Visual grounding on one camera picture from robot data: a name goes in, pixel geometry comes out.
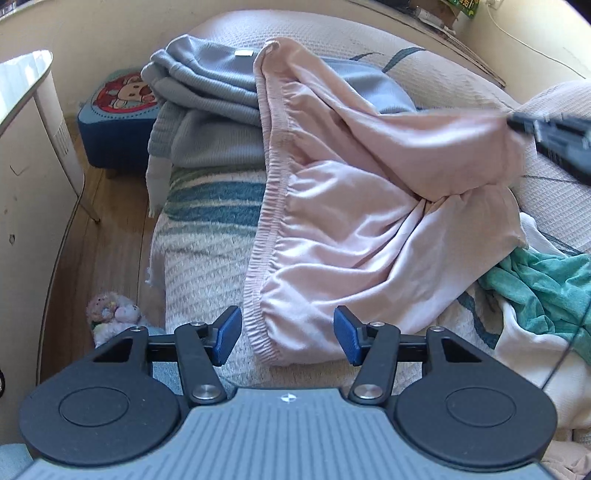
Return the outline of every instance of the white wall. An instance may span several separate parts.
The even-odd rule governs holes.
[[[0,61],[46,48],[62,108],[78,103],[117,69],[143,66],[178,35],[225,11],[281,8],[333,15],[380,28],[440,52],[441,45],[386,16],[346,0],[43,0],[0,19]],[[477,71],[449,50],[446,55]]]
[[[484,1],[473,20],[461,19],[454,27],[459,38],[506,81],[506,91],[513,98],[525,102],[552,85],[580,80],[500,31]],[[491,13],[516,38],[591,78],[591,26],[566,1],[504,0]]]

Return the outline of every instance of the stuffed toy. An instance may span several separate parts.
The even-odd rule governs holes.
[[[150,326],[133,301],[114,291],[94,297],[86,307],[86,319],[95,346],[102,345],[134,325]]]

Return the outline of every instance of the gray ribbed garment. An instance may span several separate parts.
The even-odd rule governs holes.
[[[161,103],[148,152],[185,168],[262,166],[265,155],[252,55],[183,35],[142,71]],[[386,74],[353,60],[324,59],[380,113],[415,111]]]

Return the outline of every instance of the cartoon stool seat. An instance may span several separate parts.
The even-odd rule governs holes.
[[[139,69],[109,75],[78,114],[90,165],[144,173],[148,140],[158,115],[156,98]]]

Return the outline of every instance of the power outlet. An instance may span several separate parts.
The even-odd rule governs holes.
[[[491,7],[494,8],[495,10],[498,10],[499,7],[502,5],[504,0],[486,0],[486,4]]]

